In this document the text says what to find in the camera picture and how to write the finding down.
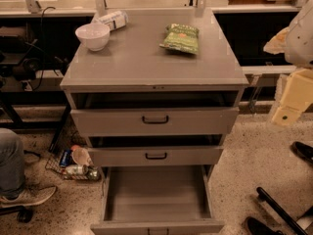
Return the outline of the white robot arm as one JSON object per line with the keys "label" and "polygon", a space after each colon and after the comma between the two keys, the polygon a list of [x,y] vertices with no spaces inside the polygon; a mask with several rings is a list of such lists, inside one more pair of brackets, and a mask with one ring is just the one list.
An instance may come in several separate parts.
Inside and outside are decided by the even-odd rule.
{"label": "white robot arm", "polygon": [[279,80],[269,118],[276,126],[292,125],[313,104],[313,0],[265,44],[263,51],[283,53],[285,60],[296,66]]}

